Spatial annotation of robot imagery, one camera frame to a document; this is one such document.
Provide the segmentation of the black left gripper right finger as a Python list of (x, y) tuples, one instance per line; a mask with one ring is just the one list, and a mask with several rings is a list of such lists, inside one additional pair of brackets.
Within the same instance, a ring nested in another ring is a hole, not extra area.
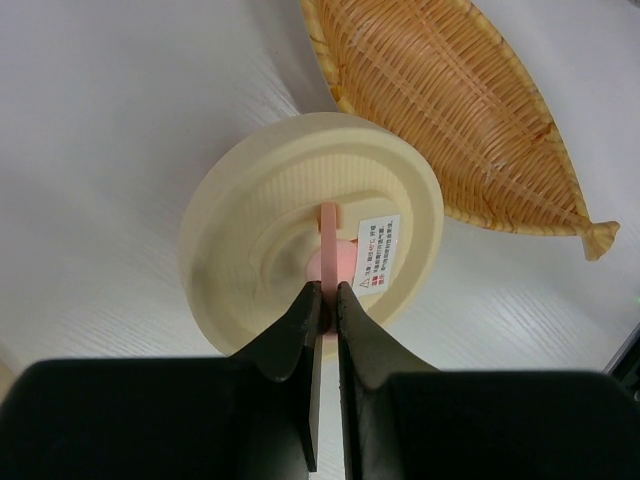
[(589, 371), (442, 372), (337, 294), (350, 479), (635, 479), (639, 408)]

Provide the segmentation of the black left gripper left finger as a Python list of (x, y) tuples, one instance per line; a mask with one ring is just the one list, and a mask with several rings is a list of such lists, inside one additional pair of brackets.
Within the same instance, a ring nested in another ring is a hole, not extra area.
[(317, 469), (322, 294), (229, 357), (41, 361), (1, 405), (5, 479), (306, 479)]

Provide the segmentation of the cream lid pink handle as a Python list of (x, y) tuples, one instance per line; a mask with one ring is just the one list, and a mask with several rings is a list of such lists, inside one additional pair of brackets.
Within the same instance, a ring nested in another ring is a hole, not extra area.
[(347, 280), (379, 324), (396, 319), (427, 278), (444, 206), (436, 176), (411, 145), (346, 114), (271, 124), (204, 177), (179, 234), (182, 287), (206, 339), (232, 354), (269, 327), (319, 276), (321, 207), (356, 254)]

